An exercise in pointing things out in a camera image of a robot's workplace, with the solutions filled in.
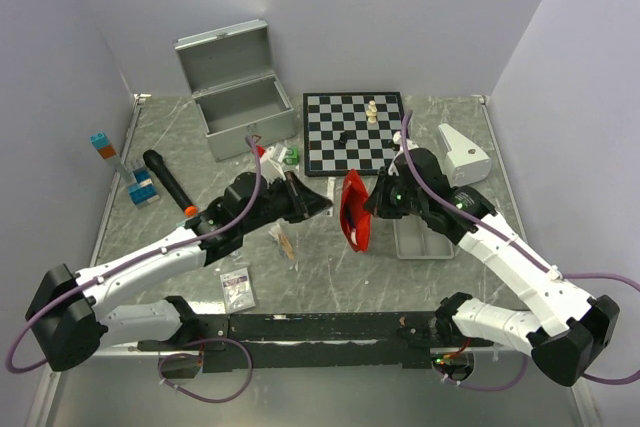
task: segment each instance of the red pouch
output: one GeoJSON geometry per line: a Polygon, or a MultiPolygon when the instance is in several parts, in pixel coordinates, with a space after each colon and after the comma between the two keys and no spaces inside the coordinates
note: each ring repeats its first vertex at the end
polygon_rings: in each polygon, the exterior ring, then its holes
{"type": "Polygon", "coordinates": [[[363,204],[369,198],[367,188],[355,170],[349,171],[342,183],[340,202],[340,226],[347,242],[356,252],[364,252],[369,247],[371,235],[371,214],[364,210],[363,204]],[[352,232],[355,230],[355,242],[352,232]]]}

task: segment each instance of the gray wall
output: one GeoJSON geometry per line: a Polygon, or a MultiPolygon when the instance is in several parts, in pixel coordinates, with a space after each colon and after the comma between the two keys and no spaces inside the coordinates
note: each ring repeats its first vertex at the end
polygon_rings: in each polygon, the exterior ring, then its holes
{"type": "MultiPolygon", "coordinates": [[[[527,234],[567,272],[640,280],[640,0],[543,0],[493,93],[492,119],[527,234]]],[[[640,367],[638,295],[608,281],[622,314],[590,372],[640,367]]],[[[591,384],[606,426],[638,424],[640,384],[591,384]]]]}
{"type": "MultiPolygon", "coordinates": [[[[43,273],[87,264],[111,169],[88,137],[119,146],[129,94],[79,0],[0,0],[0,324],[4,356],[43,273]]],[[[31,336],[17,359],[39,360],[31,336]]],[[[22,425],[40,372],[0,369],[2,425],[22,425]]]]}
{"type": "Polygon", "coordinates": [[[540,0],[84,0],[133,92],[185,94],[172,41],[265,17],[290,93],[494,88],[540,0]]]}

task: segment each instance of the open box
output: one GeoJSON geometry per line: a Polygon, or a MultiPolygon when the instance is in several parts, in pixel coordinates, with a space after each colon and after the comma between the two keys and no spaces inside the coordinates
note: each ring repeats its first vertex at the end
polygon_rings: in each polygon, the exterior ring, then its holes
{"type": "Polygon", "coordinates": [[[295,135],[264,20],[180,39],[175,50],[217,161],[248,152],[247,135],[261,145],[295,135]]]}

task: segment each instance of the gray tabletop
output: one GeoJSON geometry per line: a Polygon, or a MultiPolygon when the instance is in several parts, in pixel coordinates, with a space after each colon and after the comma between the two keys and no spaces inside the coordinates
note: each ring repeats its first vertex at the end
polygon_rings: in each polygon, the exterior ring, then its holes
{"type": "MultiPolygon", "coordinates": [[[[302,98],[292,104],[300,113],[302,98]]],[[[493,159],[488,178],[474,185],[500,210],[514,230],[520,226],[505,180],[485,107],[476,97],[404,97],[405,110],[414,111],[410,134],[438,159],[444,152],[436,141],[443,122],[478,144],[493,159]]],[[[302,123],[298,135],[284,143],[303,148],[302,123]]],[[[209,151],[195,105],[189,98],[150,98],[140,107],[128,159],[141,158],[147,149],[160,152],[194,203],[205,208],[240,172],[254,169],[245,154],[216,163],[209,151]]],[[[325,194],[326,178],[300,178],[325,194]]],[[[374,177],[366,177],[369,191],[374,177]]],[[[152,243],[175,229],[184,216],[159,182],[160,200],[140,210],[133,207],[119,184],[99,250],[98,262],[108,262],[152,243]]],[[[339,205],[342,179],[334,199],[339,205]]],[[[263,227],[244,239],[239,256],[228,257],[198,271],[179,275],[139,294],[131,303],[155,302],[182,295],[198,313],[224,311],[220,274],[249,266],[258,306],[246,312],[391,312],[434,310],[455,292],[467,292],[482,301],[506,308],[523,304],[479,261],[456,249],[451,260],[399,260],[391,221],[374,219],[369,250],[355,253],[340,229],[337,215],[316,216],[298,225],[283,223],[296,261],[285,259],[263,227]]]]}

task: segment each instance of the hinged lid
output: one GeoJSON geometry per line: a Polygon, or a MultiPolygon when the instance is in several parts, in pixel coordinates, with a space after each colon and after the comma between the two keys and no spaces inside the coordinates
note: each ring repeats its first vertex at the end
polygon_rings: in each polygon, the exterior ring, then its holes
{"type": "Polygon", "coordinates": [[[194,98],[273,73],[264,20],[185,37],[174,47],[194,98]]]}

